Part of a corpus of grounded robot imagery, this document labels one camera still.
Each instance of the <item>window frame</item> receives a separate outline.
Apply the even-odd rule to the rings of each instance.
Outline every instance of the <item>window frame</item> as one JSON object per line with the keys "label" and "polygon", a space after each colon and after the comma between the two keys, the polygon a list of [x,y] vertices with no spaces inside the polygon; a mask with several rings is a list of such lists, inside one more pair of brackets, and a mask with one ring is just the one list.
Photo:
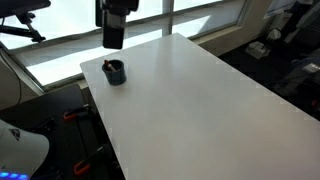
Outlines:
{"label": "window frame", "polygon": [[[136,26],[136,25],[140,25],[140,24],[145,24],[145,23],[148,23],[148,22],[153,22],[153,21],[156,21],[156,20],[161,20],[161,19],[168,18],[169,19],[169,23],[166,25],[168,30],[166,31],[166,33],[163,34],[163,36],[167,36],[167,35],[172,34],[173,18],[175,16],[181,15],[181,14],[184,14],[184,13],[188,13],[188,12],[193,12],[193,11],[196,11],[196,10],[201,10],[203,8],[215,7],[217,5],[225,4],[225,3],[228,3],[228,2],[232,2],[232,1],[237,1],[237,0],[216,1],[216,2],[212,2],[212,3],[204,4],[204,5],[199,5],[199,6],[195,6],[195,7],[190,7],[190,8],[174,11],[174,0],[162,0],[162,3],[163,3],[162,14],[127,22],[126,23],[126,28],[132,27],[132,26]],[[229,24],[226,24],[224,26],[221,26],[221,27],[218,27],[218,28],[214,28],[214,29],[211,29],[211,30],[206,31],[206,32],[198,33],[197,35],[189,37],[189,39],[190,40],[197,39],[197,38],[199,38],[201,36],[204,36],[204,35],[207,35],[207,34],[211,34],[213,32],[222,30],[224,28],[231,27],[231,26],[239,24],[239,22],[241,21],[242,16],[243,16],[243,11],[244,11],[245,7],[247,6],[248,2],[250,2],[250,0],[246,0],[245,1],[244,5],[242,7],[242,10],[241,10],[240,16],[238,17],[238,21],[236,23],[229,23]],[[102,28],[98,28],[96,30],[92,30],[92,31],[89,31],[89,32],[63,36],[63,37],[47,40],[47,41],[44,41],[44,42],[39,43],[39,44],[31,44],[31,45],[27,45],[27,46],[24,46],[24,47],[21,47],[21,48],[16,48],[16,49],[10,49],[10,50],[7,49],[6,46],[1,41],[0,41],[0,46],[4,47],[3,48],[4,51],[10,56],[10,58],[13,61],[15,61],[15,63],[17,63],[17,65],[26,73],[26,75],[28,75],[35,82],[35,84],[40,89],[42,89],[44,92],[48,92],[48,91],[51,91],[53,89],[66,86],[66,85],[68,85],[70,83],[74,83],[74,82],[77,82],[79,80],[83,80],[84,79],[84,75],[81,73],[81,74],[77,74],[77,75],[70,76],[68,78],[53,82],[51,84],[42,85],[37,80],[37,78],[27,69],[27,67],[25,67],[24,64],[19,61],[19,59],[16,57],[16,55],[18,55],[20,53],[28,52],[28,51],[44,49],[44,48],[48,48],[48,47],[51,47],[51,46],[60,45],[60,44],[71,42],[71,41],[75,41],[75,40],[80,40],[82,38],[86,38],[86,37],[89,37],[89,36],[92,36],[92,35],[99,35],[101,33],[102,33]]]}

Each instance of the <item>metal frame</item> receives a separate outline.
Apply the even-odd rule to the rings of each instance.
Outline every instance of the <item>metal frame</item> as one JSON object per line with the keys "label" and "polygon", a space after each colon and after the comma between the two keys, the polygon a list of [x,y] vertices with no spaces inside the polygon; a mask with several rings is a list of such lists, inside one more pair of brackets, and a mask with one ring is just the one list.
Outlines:
{"label": "metal frame", "polygon": [[[147,17],[147,18],[144,18],[144,19],[139,19],[139,20],[127,22],[126,27],[132,27],[132,26],[136,26],[136,25],[139,25],[139,24],[145,24],[145,23],[148,23],[148,22],[153,22],[153,21],[156,21],[156,20],[169,18],[169,23],[168,23],[168,26],[167,26],[168,27],[168,31],[165,31],[163,33],[163,36],[166,36],[166,35],[172,34],[172,26],[173,26],[173,17],[174,16],[181,15],[181,14],[188,13],[188,12],[192,12],[192,11],[196,11],[196,10],[200,10],[200,9],[204,9],[204,8],[214,7],[214,6],[217,6],[219,4],[224,4],[224,3],[231,2],[231,1],[236,1],[236,0],[217,1],[217,2],[208,3],[208,4],[196,6],[196,7],[191,7],[191,8],[186,8],[186,9],[174,11],[174,0],[163,0],[163,6],[164,7],[163,7],[162,14],[156,15],[156,16],[152,16],[152,17]],[[233,25],[237,25],[237,24],[238,23],[230,23],[230,24],[227,24],[225,26],[222,26],[222,27],[219,27],[219,28],[215,28],[215,29],[212,29],[212,30],[207,31],[207,32],[199,33],[199,34],[197,34],[195,36],[190,37],[189,39],[196,39],[196,38],[198,38],[200,36],[204,36],[204,35],[210,34],[212,32],[215,32],[215,31],[218,31],[218,30],[221,30],[221,29],[224,29],[226,27],[233,26]],[[98,35],[98,34],[101,34],[101,33],[102,33],[102,29],[98,28],[98,29],[95,29],[95,30],[92,30],[92,31],[89,31],[89,32],[86,32],[86,33],[73,34],[73,35],[68,35],[68,36],[64,36],[64,37],[59,37],[59,38],[56,38],[56,39],[44,41],[44,42],[42,42],[40,44],[32,44],[32,45],[28,45],[28,46],[25,46],[25,47],[12,49],[12,50],[7,49],[1,42],[0,42],[0,45],[2,45],[2,47],[4,47],[5,52],[37,84],[37,86],[39,86],[43,91],[47,92],[47,91],[53,90],[55,88],[60,88],[62,86],[65,86],[67,84],[74,83],[74,82],[76,82],[78,80],[82,80],[84,78],[84,76],[83,76],[83,74],[78,74],[78,75],[71,76],[71,77],[68,77],[66,79],[63,79],[63,80],[60,80],[60,81],[57,81],[57,82],[54,82],[54,83],[51,83],[51,84],[43,86],[37,80],[37,78],[34,77],[32,75],[32,73],[15,57],[15,55],[23,53],[23,52],[32,51],[32,50],[35,50],[35,49],[47,48],[47,47],[50,47],[50,46],[55,46],[55,45],[59,45],[59,44],[62,44],[62,43],[71,42],[71,41],[74,41],[74,40],[79,40],[79,39],[82,39],[82,38],[85,38],[85,37],[88,37],[88,36]]]}
{"label": "metal frame", "polygon": [[240,15],[240,17],[238,19],[238,23],[237,23],[238,26],[243,26],[244,25],[244,21],[246,19],[246,12],[249,11],[250,6],[251,6],[253,1],[254,0],[246,0],[246,2],[244,3],[244,5],[242,7],[242,10],[241,10],[241,13],[240,13],[241,15]]}
{"label": "metal frame", "polygon": [[272,14],[274,14],[274,13],[277,13],[278,11],[281,11],[281,10],[284,10],[284,9],[286,9],[286,8],[292,7],[296,2],[297,2],[297,0],[295,0],[295,1],[292,2],[292,3],[289,3],[289,4],[283,5],[283,6],[281,6],[281,7],[278,7],[277,9],[272,9],[272,10],[269,10],[269,9],[268,9],[266,15],[270,16],[270,15],[272,15]]}

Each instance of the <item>window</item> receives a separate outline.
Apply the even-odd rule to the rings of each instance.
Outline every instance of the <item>window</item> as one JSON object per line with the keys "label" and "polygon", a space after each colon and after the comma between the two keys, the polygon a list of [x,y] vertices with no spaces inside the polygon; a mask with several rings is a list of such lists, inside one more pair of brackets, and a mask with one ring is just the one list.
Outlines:
{"label": "window", "polygon": [[[194,38],[235,25],[244,4],[245,0],[140,0],[138,11],[127,17],[124,48],[171,33]],[[95,0],[51,0],[49,8],[33,13],[33,27],[51,40],[50,46],[6,34],[0,38],[43,89],[80,77],[80,63],[117,51],[102,47],[102,35],[95,26]],[[5,24],[25,28],[16,17],[6,18]],[[74,34],[82,35],[72,40]]]}
{"label": "window", "polygon": [[273,12],[276,12],[280,9],[289,7],[293,5],[296,2],[296,0],[273,0],[267,14],[271,14]]}
{"label": "window", "polygon": [[191,37],[226,25],[235,25],[244,3],[245,0],[232,1],[178,15],[173,18],[172,32]]}

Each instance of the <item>small cup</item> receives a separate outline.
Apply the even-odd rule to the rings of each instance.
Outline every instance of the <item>small cup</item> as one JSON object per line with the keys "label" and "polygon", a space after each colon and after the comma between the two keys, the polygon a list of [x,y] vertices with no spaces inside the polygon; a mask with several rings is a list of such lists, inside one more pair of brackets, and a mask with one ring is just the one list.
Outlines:
{"label": "small cup", "polygon": [[126,82],[127,77],[124,72],[124,64],[120,60],[111,60],[109,63],[116,69],[116,71],[112,71],[110,68],[108,68],[105,64],[102,65],[102,70],[106,74],[108,82],[113,85],[121,85],[124,82]]}

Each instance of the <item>table top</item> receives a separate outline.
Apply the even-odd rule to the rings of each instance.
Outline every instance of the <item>table top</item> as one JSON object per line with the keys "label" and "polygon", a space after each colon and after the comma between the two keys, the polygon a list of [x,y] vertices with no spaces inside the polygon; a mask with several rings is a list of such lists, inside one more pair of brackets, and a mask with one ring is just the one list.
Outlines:
{"label": "table top", "polygon": [[127,180],[320,179],[320,124],[179,34],[81,64]]}

